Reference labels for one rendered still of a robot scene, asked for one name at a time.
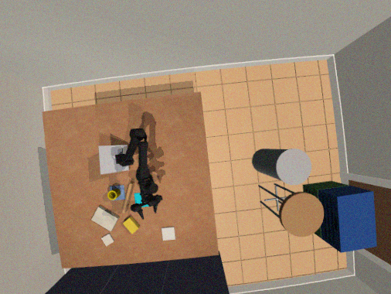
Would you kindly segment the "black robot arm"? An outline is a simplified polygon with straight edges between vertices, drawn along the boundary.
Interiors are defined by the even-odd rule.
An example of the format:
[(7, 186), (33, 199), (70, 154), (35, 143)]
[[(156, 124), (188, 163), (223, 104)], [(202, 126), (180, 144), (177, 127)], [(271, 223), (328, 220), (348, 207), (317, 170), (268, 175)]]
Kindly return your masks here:
[[(147, 167), (147, 135), (142, 128), (132, 128), (130, 130), (131, 141), (127, 148), (126, 154), (115, 155), (116, 164), (121, 166), (132, 166), (134, 165), (134, 153), (138, 147), (138, 164), (136, 179), (140, 186), (141, 193), (147, 192), (150, 195), (145, 194), (144, 203), (147, 203), (148, 206), (152, 207), (156, 204), (156, 201), (159, 200), (158, 195), (153, 196), (158, 191), (157, 184), (154, 183), (149, 169)], [(143, 142), (140, 142), (144, 139)]]

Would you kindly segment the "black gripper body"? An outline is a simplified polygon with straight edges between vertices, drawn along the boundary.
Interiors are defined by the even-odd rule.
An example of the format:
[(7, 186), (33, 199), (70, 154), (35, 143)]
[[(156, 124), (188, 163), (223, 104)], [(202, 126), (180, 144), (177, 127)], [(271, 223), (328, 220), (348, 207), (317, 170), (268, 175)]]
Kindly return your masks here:
[[(135, 203), (135, 204), (133, 204), (133, 205), (131, 205), (131, 211), (133, 211), (133, 212), (137, 212), (137, 211), (139, 211), (139, 210), (141, 210), (141, 207), (143, 207), (144, 205), (146, 205), (147, 203), (145, 203), (144, 202), (144, 198), (145, 198), (145, 194), (147, 194), (147, 195), (150, 195), (150, 193), (147, 193), (147, 192), (144, 192), (144, 193), (140, 193), (140, 195), (141, 195), (141, 202), (142, 203)], [(162, 197), (161, 196), (158, 196), (159, 197), (159, 200), (158, 201), (160, 201), (160, 200), (162, 200)]]

